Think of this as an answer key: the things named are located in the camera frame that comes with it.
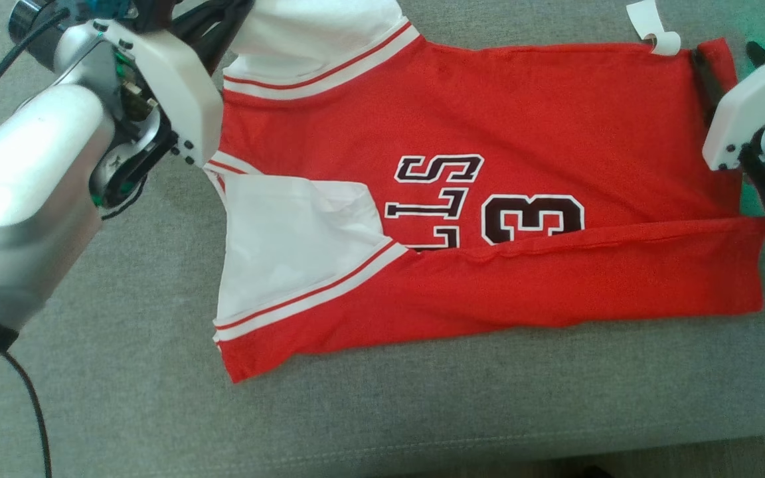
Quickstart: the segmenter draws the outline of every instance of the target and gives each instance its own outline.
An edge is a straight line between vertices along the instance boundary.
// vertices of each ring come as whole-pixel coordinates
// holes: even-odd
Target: white tag
[[[673,56],[681,50],[681,36],[674,31],[665,31],[659,19],[655,0],[643,0],[626,7],[628,17],[634,24],[640,39],[653,40],[655,46],[651,52],[663,56]]]

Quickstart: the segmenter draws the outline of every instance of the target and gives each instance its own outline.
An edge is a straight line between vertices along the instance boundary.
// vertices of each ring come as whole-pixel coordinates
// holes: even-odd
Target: red jersey
[[[471,51],[395,8],[369,7],[367,39],[343,33],[356,48],[324,61],[303,42],[265,54],[273,18],[242,30],[207,166],[234,381],[292,354],[761,308],[765,218],[738,212],[740,173],[701,157],[688,51]],[[702,48],[735,84],[725,42]]]

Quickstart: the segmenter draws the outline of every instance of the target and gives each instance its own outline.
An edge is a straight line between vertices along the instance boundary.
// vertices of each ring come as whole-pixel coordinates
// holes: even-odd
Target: gray fabric surface
[[[765,35],[765,0],[660,3],[689,44]],[[620,0],[401,4],[429,39],[471,48],[635,40]],[[50,79],[18,61],[0,121]],[[58,476],[382,475],[765,434],[765,312],[299,357],[231,385],[210,325],[222,234],[209,182],[165,161],[25,327],[13,353]],[[765,285],[765,251],[762,273]],[[0,476],[40,475],[27,395],[0,361]]]

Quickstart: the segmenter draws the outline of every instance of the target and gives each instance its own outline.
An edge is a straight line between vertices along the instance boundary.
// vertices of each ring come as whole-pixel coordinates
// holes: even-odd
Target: white trim
[[[289,88],[289,90],[275,90],[274,88],[267,88],[257,84],[243,84],[242,82],[237,82],[244,81],[243,78],[237,78],[236,81],[226,78],[224,82],[224,90],[249,94],[251,96],[264,98],[265,100],[296,100],[299,98],[306,98],[346,84],[346,82],[358,78],[358,76],[369,72],[374,67],[380,66],[380,64],[385,63],[385,61],[389,60],[414,40],[418,39],[419,36],[421,35],[418,33],[414,25],[410,25],[406,30],[403,30],[400,35],[392,39],[386,46],[383,46],[378,51],[374,51],[367,57],[344,67],[342,70],[338,70],[338,72],[325,76],[319,81],[311,82],[311,84],[303,85],[301,87]],[[388,40],[388,37],[385,37],[380,43],[385,42],[386,40]],[[330,70],[339,68],[342,64],[338,64],[338,66],[335,66]]]
[[[247,173],[247,175],[263,175],[261,171],[256,169],[255,166],[252,164],[247,163],[247,161],[244,161],[240,158],[234,157],[233,155],[228,155],[222,151],[216,152],[213,157],[213,161],[216,161],[216,163],[222,163],[226,166],[234,167],[235,169],[240,169],[244,173]],[[215,164],[207,163],[205,166],[203,166],[203,169],[207,169],[209,171],[218,173],[218,175],[225,175],[226,173],[231,173],[231,171],[228,171],[227,169],[223,169],[222,167],[219,167]]]
[[[345,278],[345,276],[354,274],[351,278],[346,279],[346,281],[335,285],[335,287],[327,288],[326,290],[320,291],[315,295],[306,297],[305,299],[298,300],[294,303],[289,303],[284,307],[280,307],[279,309],[274,309],[273,311],[267,312],[266,314],[259,315],[252,320],[245,321],[245,323],[237,324],[237,326],[231,327],[231,329],[218,330],[214,334],[214,341],[225,342],[228,340],[237,339],[243,335],[246,335],[247,333],[251,333],[254,330],[261,329],[262,327],[266,327],[273,323],[278,323],[278,321],[291,317],[292,315],[297,315],[318,305],[322,305],[322,303],[327,303],[332,299],[337,299],[337,297],[341,297],[349,291],[354,290],[359,285],[362,285],[362,283],[365,281],[368,281],[368,279],[373,278],[374,275],[385,269],[386,266],[397,260],[397,258],[401,257],[403,254],[406,254],[406,252],[409,250],[397,242],[385,242],[384,245],[382,245],[382,248],[376,248],[373,254],[376,254],[381,249],[388,247],[389,244],[391,244],[391,247],[388,248],[388,250],[386,250],[384,253],[380,254],[379,257],[371,261],[371,263],[367,264],[365,268],[358,270],[358,272],[356,272],[356,270],[350,270],[350,272],[347,274],[339,276],[339,278],[333,278],[327,283],[332,284],[340,281],[340,279]],[[301,297],[304,294],[307,294],[310,291],[321,287],[327,287],[327,284],[316,284],[315,287],[311,287],[310,290],[303,291],[303,293],[294,294],[294,297]],[[292,299],[280,299],[280,302],[289,302],[290,300]],[[264,309],[268,309],[270,307],[261,307],[258,309],[259,311],[263,311]],[[253,314],[255,314],[255,312],[249,312],[245,315]],[[239,320],[243,320],[243,317],[233,317],[231,320],[224,320],[221,321],[221,323],[233,323],[233,321]]]

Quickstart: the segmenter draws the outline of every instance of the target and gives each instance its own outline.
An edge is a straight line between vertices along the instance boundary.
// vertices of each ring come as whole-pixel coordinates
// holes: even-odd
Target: red stripe
[[[218,161],[215,161],[215,160],[210,160],[209,164],[212,164],[212,165],[217,166],[217,167],[222,167],[223,169],[225,169],[227,171],[230,171],[232,173],[238,173],[238,175],[246,175],[246,171],[242,171],[240,169],[237,169],[237,167],[231,167],[228,164],[218,163]]]
[[[332,70],[329,70],[326,73],[323,73],[322,75],[316,76],[315,78],[312,78],[310,80],[306,80],[304,82],[300,82],[299,84],[291,84],[291,85],[272,85],[272,84],[263,84],[263,82],[256,82],[252,80],[243,80],[240,78],[230,78],[229,76],[224,76],[224,79],[228,82],[234,82],[235,84],[251,84],[260,86],[262,88],[269,88],[270,90],[293,90],[294,88],[301,88],[306,85],[313,84],[314,82],[321,81],[322,79],[326,78],[327,76],[334,75],[334,73],[338,73],[344,68],[351,66],[352,64],[356,63],[357,61],[362,60],[362,58],[367,58],[369,55],[374,54],[374,52],[380,51],[382,48],[385,48],[386,45],[392,42],[392,40],[397,39],[398,36],[400,36],[401,33],[406,31],[409,27],[412,26],[412,23],[406,22],[403,27],[400,28],[400,30],[397,30],[394,35],[391,37],[388,37],[384,42],[380,43],[379,45],[374,46],[374,48],[371,48],[370,50],[364,52],[363,54],[359,55],[358,57],[353,58],[352,60],[341,64],[340,66],[337,66],[336,68],[333,68]]]
[[[299,297],[295,297],[294,299],[291,299],[288,302],[279,303],[278,305],[274,305],[273,307],[268,307],[267,309],[264,309],[263,311],[255,312],[255,314],[247,315],[247,317],[244,317],[243,319],[234,321],[231,324],[215,326],[215,329],[218,329],[218,330],[231,329],[231,327],[234,327],[234,326],[239,325],[239,324],[243,324],[246,321],[251,321],[252,319],[254,319],[256,317],[259,317],[259,315],[264,315],[264,314],[267,314],[268,312],[276,311],[276,309],[281,309],[282,307],[289,306],[292,303],[300,302],[301,300],[307,299],[308,297],[311,297],[311,296],[313,296],[315,294],[322,293],[322,291],[327,291],[327,290],[331,289],[332,287],[337,287],[337,285],[342,284],[344,281],[348,281],[348,279],[352,278],[356,274],[359,274],[359,272],[361,272],[361,270],[365,269],[365,267],[367,267],[368,264],[370,264],[371,262],[376,260],[378,257],[380,257],[380,255],[382,255],[384,252],[388,251],[388,249],[391,249],[392,246],[394,246],[394,241],[390,241],[388,243],[388,245],[386,245],[386,247],[384,247],[384,248],[380,249],[379,251],[377,251],[377,253],[374,254],[373,256],[371,256],[370,258],[368,258],[368,260],[365,260],[365,262],[363,262],[361,264],[361,266],[353,269],[353,272],[350,272],[348,275],[343,276],[343,278],[338,279],[335,282],[332,282],[332,284],[330,284],[330,285],[325,285],[324,287],[321,287],[321,288],[318,288],[316,290],[310,291],[309,293],[305,293],[305,294],[303,294],[303,295],[301,295]]]

